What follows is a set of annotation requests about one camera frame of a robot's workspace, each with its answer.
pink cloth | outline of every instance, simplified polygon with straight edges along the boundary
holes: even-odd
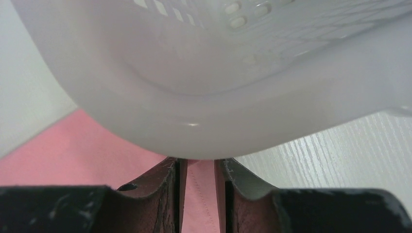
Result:
[[[135,179],[165,157],[102,128],[81,110],[0,160],[0,186],[107,184]],[[217,233],[213,162],[189,166],[183,233]]]

scuffed black surface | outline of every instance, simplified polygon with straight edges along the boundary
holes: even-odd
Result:
[[[89,232],[105,186],[0,187],[0,232]]]
[[[383,190],[280,190],[273,201],[285,233],[411,232],[402,204]]]

stitching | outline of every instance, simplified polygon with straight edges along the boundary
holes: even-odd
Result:
[[[197,183],[197,181],[196,181],[196,178],[194,177],[194,174],[193,174],[193,171],[192,171],[192,170],[190,171],[190,174],[191,174],[191,176],[192,176],[192,178],[193,178],[193,181],[194,181],[194,183],[195,183],[196,190],[197,190],[197,192],[198,192],[199,195],[200,195],[200,199],[202,200],[203,206],[206,208],[206,214],[207,214],[207,216],[209,216],[210,222],[213,223],[213,230],[214,230],[215,233],[217,233],[218,231],[216,230],[215,224],[214,224],[213,219],[212,219],[212,215],[210,215],[209,209],[207,208],[205,199],[203,198],[202,192],[200,191],[200,187],[199,187],[199,185],[198,185],[198,183]]]

white laminate surface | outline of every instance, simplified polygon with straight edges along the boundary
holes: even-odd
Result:
[[[281,188],[386,189],[412,213],[412,118],[378,113],[237,160]]]

white plastic basket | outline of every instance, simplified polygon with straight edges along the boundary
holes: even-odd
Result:
[[[77,104],[164,155],[240,156],[412,106],[412,0],[12,2]]]

